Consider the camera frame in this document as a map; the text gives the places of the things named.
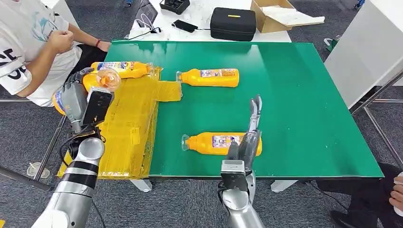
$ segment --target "bottle label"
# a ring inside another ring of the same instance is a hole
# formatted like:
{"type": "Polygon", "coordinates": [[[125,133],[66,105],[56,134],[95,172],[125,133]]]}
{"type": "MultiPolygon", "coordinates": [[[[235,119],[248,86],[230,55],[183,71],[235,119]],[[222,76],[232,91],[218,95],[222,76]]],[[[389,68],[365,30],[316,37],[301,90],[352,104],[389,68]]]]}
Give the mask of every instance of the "bottle label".
{"type": "Polygon", "coordinates": [[[229,148],[231,145],[231,139],[240,144],[241,137],[235,135],[214,135],[213,147],[214,148],[229,148]]]}
{"type": "Polygon", "coordinates": [[[235,76],[235,69],[201,70],[200,77],[227,77],[235,76]]]}
{"type": "Polygon", "coordinates": [[[128,62],[103,62],[98,64],[97,70],[100,70],[101,68],[112,68],[116,72],[120,73],[125,72],[128,67],[128,62]]]}
{"type": "Polygon", "coordinates": [[[64,107],[63,107],[63,103],[62,103],[62,89],[59,89],[56,91],[56,93],[54,94],[54,102],[56,102],[56,104],[59,106],[59,108],[65,112],[64,107]]]}

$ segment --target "hand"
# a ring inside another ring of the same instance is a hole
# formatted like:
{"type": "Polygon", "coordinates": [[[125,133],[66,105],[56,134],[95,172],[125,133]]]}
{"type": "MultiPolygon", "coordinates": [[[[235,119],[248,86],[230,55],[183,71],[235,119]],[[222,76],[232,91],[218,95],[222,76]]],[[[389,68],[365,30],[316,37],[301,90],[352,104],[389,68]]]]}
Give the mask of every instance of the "hand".
{"type": "MultiPolygon", "coordinates": [[[[396,177],[394,180],[403,183],[403,177],[396,177]]],[[[403,185],[396,184],[393,190],[394,191],[391,192],[391,198],[389,198],[389,203],[403,211],[403,185]]]]}
{"type": "Polygon", "coordinates": [[[104,52],[108,52],[110,46],[111,46],[110,42],[100,41],[98,44],[98,48],[103,50],[104,52]]]}
{"type": "Polygon", "coordinates": [[[74,34],[70,31],[55,30],[48,39],[48,44],[57,53],[68,52],[73,47],[74,34]]]}

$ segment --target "gray carpet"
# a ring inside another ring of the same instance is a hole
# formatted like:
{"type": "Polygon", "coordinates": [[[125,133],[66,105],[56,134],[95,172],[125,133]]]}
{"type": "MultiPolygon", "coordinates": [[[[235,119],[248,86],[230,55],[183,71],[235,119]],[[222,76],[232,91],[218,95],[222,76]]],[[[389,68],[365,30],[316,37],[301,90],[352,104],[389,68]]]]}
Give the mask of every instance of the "gray carpet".
{"type": "MultiPolygon", "coordinates": [[[[79,26],[105,40],[121,38],[128,33],[138,6],[125,8],[123,0],[68,0],[79,26]]],[[[340,35],[355,16],[351,10],[355,0],[292,0],[300,11],[311,16],[325,16],[323,25],[293,28],[289,34],[294,42],[313,42],[324,60],[328,53],[323,39],[340,35]]],[[[9,97],[0,89],[0,97],[9,97]]],[[[401,88],[393,88],[385,97],[403,98],[401,88]]],[[[402,151],[402,106],[378,105],[374,115],[398,151],[402,151]]],[[[53,108],[34,104],[0,105],[0,164],[25,173],[29,162],[41,160],[60,115],[53,108]]],[[[364,113],[355,118],[357,125],[375,157],[380,162],[394,163],[383,141],[364,113]]],[[[53,153],[47,168],[55,174],[60,164],[53,153]]],[[[328,213],[343,211],[329,197],[309,185],[293,185],[281,193],[270,190],[271,181],[258,181],[254,207],[268,228],[332,228],[328,213]]],[[[144,193],[129,181],[100,180],[95,201],[111,228],[137,227],[228,227],[224,210],[217,196],[217,181],[156,180],[153,190],[144,193]]],[[[332,194],[345,205],[350,198],[332,194]]],[[[5,228],[30,227],[46,206],[50,193],[0,176],[0,219],[5,228]]],[[[93,209],[88,228],[101,227],[93,209]]]]}

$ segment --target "silver robotic arm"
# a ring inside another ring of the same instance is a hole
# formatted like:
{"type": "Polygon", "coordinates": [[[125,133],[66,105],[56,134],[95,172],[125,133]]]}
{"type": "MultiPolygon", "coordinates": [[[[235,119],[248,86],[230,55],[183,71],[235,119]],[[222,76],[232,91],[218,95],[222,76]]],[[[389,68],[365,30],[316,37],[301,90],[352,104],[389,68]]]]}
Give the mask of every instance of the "silver robotic arm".
{"type": "Polygon", "coordinates": [[[219,198],[229,213],[233,228],[264,228],[263,222],[252,206],[256,190],[256,177],[252,170],[260,140],[259,125],[262,100],[258,95],[250,101],[249,130],[240,145],[234,140],[227,158],[221,163],[223,186],[219,186],[219,198]]]}
{"type": "Polygon", "coordinates": [[[111,92],[94,88],[87,94],[84,69],[72,75],[61,88],[61,106],[75,135],[69,142],[73,161],[56,187],[45,211],[32,228],[84,228],[92,205],[99,161],[105,152],[97,125],[104,121],[112,101],[111,92]]]}

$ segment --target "black case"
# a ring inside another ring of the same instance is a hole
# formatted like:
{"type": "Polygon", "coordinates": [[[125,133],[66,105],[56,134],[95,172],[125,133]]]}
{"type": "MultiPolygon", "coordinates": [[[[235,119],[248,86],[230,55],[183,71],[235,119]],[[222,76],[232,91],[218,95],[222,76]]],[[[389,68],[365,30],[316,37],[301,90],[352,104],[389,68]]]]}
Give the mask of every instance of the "black case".
{"type": "Polygon", "coordinates": [[[252,10],[217,7],[210,21],[210,35],[216,39],[251,41],[256,32],[256,17],[252,10]]]}
{"type": "Polygon", "coordinates": [[[164,0],[160,2],[160,7],[162,9],[169,10],[178,15],[181,15],[190,5],[189,0],[165,0],[165,4],[163,4],[163,1],[164,0]]]}

